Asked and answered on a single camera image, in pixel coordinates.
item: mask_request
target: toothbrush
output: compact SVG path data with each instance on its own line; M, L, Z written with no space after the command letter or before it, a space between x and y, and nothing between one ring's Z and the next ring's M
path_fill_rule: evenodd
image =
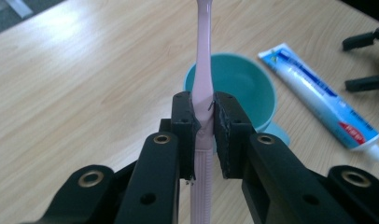
M213 82L210 65L212 0L198 2L198 49L192 104L201 129L195 140L195 174L190 191L191 224L208 224L211 215L213 168Z

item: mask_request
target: wooden table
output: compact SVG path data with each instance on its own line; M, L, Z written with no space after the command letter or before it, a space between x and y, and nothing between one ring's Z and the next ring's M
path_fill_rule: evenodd
M349 93L344 81L379 73L379 42L342 52L342 40L379 23L331 0L213 3L212 51L256 59L288 43L379 130L379 91ZM170 118L195 61L195 0L65 1L0 34L0 223L34 221L75 170L115 171L138 158ZM325 175L349 164L379 178L379 163L348 152L276 78L274 120L290 148ZM241 182L223 180L215 159L212 223L252 223ZM180 223L190 222L181 184Z

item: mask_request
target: cup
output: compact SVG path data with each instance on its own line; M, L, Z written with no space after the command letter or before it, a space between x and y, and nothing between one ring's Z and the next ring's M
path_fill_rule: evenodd
M194 64L184 80L184 90L192 91ZM247 113L257 133L270 133L289 145L287 133L272 121L277 99L268 73L255 61L232 53L211 55L214 91L233 95Z

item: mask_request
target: white toothpaste tube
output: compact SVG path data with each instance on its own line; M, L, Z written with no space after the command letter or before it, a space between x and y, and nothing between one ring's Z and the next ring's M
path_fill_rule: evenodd
M259 57L291 88L320 121L349 150L364 151L379 161L377 132L331 89L295 52L281 44Z

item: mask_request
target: toothpaste tube cap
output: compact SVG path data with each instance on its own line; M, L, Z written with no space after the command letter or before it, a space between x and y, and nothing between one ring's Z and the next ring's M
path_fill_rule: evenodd
M365 151L366 155L374 161L379 161L379 146L373 145Z

